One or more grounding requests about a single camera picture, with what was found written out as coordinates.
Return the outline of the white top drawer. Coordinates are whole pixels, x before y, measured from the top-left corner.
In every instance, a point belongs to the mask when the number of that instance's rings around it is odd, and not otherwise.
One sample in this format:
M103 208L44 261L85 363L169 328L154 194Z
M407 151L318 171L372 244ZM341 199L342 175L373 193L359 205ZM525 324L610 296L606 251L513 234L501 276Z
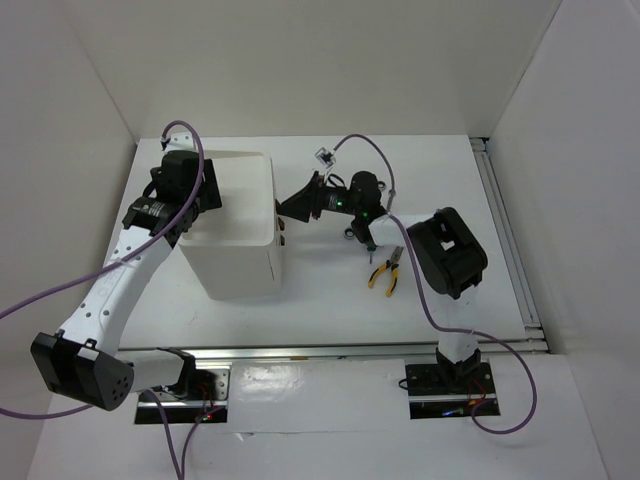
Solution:
M274 199L274 214L275 214L275 218L276 218L276 222L277 222L277 228L280 232L284 232L285 231L285 221L283 220L282 216L280 215L280 207L281 204L277 199Z

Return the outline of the white drawer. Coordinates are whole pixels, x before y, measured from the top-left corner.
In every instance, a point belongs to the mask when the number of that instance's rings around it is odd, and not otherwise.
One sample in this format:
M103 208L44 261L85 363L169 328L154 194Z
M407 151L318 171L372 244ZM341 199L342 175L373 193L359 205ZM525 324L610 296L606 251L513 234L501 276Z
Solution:
M275 235L275 245L277 247L284 247L286 245L286 239L282 232L277 231Z
M285 231L285 221L283 220L282 216L280 215L280 207L281 204L277 199L274 199L274 214L275 214L275 218L276 218L276 222L277 222L277 228L280 232L284 232Z

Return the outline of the green stubby screwdriver orange cap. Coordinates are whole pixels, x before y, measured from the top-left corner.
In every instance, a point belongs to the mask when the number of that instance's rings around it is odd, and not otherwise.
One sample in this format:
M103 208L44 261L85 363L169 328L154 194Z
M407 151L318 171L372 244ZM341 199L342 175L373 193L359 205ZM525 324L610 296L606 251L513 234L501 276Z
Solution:
M374 256L374 253L375 253L377 247L376 247L376 245L374 243L368 242L366 244L366 249L367 249L369 264L372 264L373 256Z

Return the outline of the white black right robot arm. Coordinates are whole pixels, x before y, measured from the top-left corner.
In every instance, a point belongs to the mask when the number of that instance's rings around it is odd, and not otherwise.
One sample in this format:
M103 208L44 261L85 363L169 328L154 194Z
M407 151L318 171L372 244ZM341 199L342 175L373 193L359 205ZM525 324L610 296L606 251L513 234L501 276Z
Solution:
M381 273L390 271L388 296L396 289L400 259L406 253L427 320L438 332L436 379L444 390L460 391L481 363L472 316L488 257L455 208L438 209L429 218L399 217L391 212L393 190L387 204L382 204L383 186L369 171L355 173L350 183L316 171L277 210L302 222L318 220L324 211L351 216L349 238L357 239L369 253L381 247L393 249L368 280L372 288Z

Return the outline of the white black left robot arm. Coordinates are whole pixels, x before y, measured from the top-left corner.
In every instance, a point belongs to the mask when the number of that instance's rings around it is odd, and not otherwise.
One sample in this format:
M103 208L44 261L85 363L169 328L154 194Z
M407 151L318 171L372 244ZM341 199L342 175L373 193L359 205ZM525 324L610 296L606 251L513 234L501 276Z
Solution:
M200 374L186 351L119 351L134 308L172 252L182 252L211 299L272 294L282 280L283 222L312 217L322 182L314 175L278 200L271 160L232 151L172 150L150 176L87 296L56 333L37 335L31 346L50 391L106 411L133 392L163 387L184 399L196 390Z

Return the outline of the white middle drawer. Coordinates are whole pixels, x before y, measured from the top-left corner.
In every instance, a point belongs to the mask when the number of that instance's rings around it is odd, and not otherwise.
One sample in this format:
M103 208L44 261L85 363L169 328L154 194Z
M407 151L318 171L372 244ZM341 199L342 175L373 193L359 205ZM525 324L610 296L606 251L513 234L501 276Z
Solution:
M277 247L284 247L286 245L286 239L282 232L277 231L275 235L275 245Z

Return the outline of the large silver ratchet wrench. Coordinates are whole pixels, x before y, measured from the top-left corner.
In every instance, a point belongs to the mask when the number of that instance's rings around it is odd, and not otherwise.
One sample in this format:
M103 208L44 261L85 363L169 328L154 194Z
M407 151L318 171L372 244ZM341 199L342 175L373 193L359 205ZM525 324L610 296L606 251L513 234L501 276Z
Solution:
M348 239L357 239L360 243L372 242L369 227L374 220L386 213L381 198L382 193L378 186L349 190L346 212L352 215L353 219L345 230Z

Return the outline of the white drawer cabinet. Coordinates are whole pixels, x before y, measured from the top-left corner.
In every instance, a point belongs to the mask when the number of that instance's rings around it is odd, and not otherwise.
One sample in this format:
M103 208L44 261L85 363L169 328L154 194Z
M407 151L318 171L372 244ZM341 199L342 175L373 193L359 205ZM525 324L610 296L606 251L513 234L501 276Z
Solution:
M222 207L198 216L178 242L208 296L272 295L282 284L271 157L259 151L208 150Z

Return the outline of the aluminium front rail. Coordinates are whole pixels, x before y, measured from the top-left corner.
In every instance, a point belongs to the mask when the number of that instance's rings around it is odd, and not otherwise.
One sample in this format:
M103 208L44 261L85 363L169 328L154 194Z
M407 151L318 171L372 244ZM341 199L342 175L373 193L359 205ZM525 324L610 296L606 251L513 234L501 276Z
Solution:
M266 347L178 347L202 362L269 362L406 358L434 355L436 343L380 343Z

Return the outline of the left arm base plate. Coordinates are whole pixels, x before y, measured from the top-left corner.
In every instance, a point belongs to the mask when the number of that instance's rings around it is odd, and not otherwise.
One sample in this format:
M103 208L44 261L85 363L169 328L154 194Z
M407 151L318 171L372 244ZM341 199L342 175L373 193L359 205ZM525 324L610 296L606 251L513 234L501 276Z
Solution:
M228 419L231 366L199 365L184 387L154 387L169 424L193 424L204 416L205 424L223 424Z

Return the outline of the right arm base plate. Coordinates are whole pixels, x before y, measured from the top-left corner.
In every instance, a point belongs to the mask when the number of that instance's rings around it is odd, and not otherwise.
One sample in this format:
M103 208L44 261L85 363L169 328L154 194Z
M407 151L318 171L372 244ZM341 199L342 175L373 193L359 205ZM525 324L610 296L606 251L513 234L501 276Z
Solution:
M412 420L470 417L475 407L478 417L500 415L488 362L482 362L470 376L455 385L445 382L437 364L408 364L398 387L408 394Z

